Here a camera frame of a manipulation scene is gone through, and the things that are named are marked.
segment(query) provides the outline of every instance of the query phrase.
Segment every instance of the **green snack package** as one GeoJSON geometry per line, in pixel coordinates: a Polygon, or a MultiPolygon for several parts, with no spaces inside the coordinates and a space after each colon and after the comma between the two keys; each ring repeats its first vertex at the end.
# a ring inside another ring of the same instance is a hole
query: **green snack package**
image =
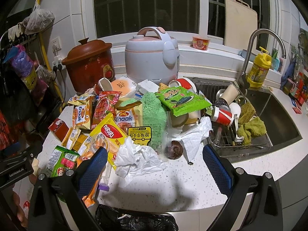
{"type": "Polygon", "coordinates": [[[74,167],[77,157],[79,157],[78,153],[61,146],[56,146],[48,161],[47,176],[56,177],[63,175],[66,170],[74,167]]]}
{"type": "Polygon", "coordinates": [[[211,106],[210,102],[181,86],[158,91],[155,95],[171,109],[174,116],[181,116],[211,106]]]}

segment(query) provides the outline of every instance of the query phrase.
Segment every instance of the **crumpled tissue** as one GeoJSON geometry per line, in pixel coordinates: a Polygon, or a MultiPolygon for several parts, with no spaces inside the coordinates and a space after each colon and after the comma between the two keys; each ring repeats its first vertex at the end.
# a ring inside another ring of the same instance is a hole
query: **crumpled tissue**
{"type": "Polygon", "coordinates": [[[179,133],[172,133],[172,140],[182,141],[187,153],[188,161],[192,161],[200,147],[200,142],[209,136],[209,131],[212,130],[212,123],[208,116],[204,116],[196,125],[191,126],[188,130],[179,133]]]}
{"type": "Polygon", "coordinates": [[[134,176],[158,172],[166,168],[166,164],[158,157],[150,146],[141,146],[133,143],[128,136],[123,145],[120,145],[116,160],[115,173],[120,179],[119,187],[126,187],[134,176]]]}

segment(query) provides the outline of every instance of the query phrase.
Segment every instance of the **wall socket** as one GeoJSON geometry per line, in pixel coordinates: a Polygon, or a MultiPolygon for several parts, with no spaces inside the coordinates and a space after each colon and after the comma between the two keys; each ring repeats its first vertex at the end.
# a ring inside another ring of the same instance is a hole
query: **wall socket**
{"type": "Polygon", "coordinates": [[[57,50],[61,50],[61,41],[60,41],[60,37],[58,36],[58,37],[56,37],[55,39],[53,39],[52,41],[51,41],[51,47],[53,46],[53,45],[56,45],[56,47],[57,47],[57,50]]]}

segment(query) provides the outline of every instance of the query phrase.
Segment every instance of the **kitchen sink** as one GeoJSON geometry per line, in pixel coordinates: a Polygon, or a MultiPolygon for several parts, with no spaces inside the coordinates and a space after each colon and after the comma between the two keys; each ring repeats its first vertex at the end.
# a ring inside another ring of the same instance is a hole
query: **kitchen sink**
{"type": "MultiPolygon", "coordinates": [[[[217,91],[226,89],[232,83],[223,80],[188,78],[193,81],[197,90],[201,91],[212,103],[216,101],[217,91]]],[[[264,122],[267,134],[252,140],[252,144],[260,144],[260,146],[237,148],[232,145],[232,135],[235,134],[235,129],[223,126],[221,147],[216,149],[221,157],[228,158],[230,162],[248,160],[277,151],[302,139],[289,114],[269,90],[249,88],[245,98],[242,99],[240,104],[249,100],[254,106],[256,116],[264,122]]],[[[213,122],[214,135],[217,128],[218,124],[213,122]]]]}

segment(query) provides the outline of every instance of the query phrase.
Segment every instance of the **dish rack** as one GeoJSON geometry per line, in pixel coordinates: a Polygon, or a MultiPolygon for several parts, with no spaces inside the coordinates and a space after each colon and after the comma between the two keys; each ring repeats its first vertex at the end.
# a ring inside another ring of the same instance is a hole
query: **dish rack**
{"type": "MultiPolygon", "coordinates": [[[[226,89],[231,82],[225,81],[213,81],[209,79],[193,78],[197,91],[201,91],[211,103],[215,104],[216,94],[221,89],[226,89]]],[[[244,94],[238,89],[239,96],[235,100],[240,106],[248,101],[244,94]]],[[[201,116],[208,116],[204,110],[201,111],[201,116]]],[[[217,153],[221,157],[245,157],[252,154],[264,153],[269,151],[272,146],[271,141],[267,134],[252,138],[252,143],[250,145],[244,146],[242,143],[237,143],[234,141],[236,131],[235,124],[232,123],[230,127],[221,125],[216,122],[212,122],[213,132],[210,131],[210,136],[208,137],[208,143],[212,144],[217,153]],[[221,138],[219,145],[213,143],[218,127],[222,127],[221,138]]]]}

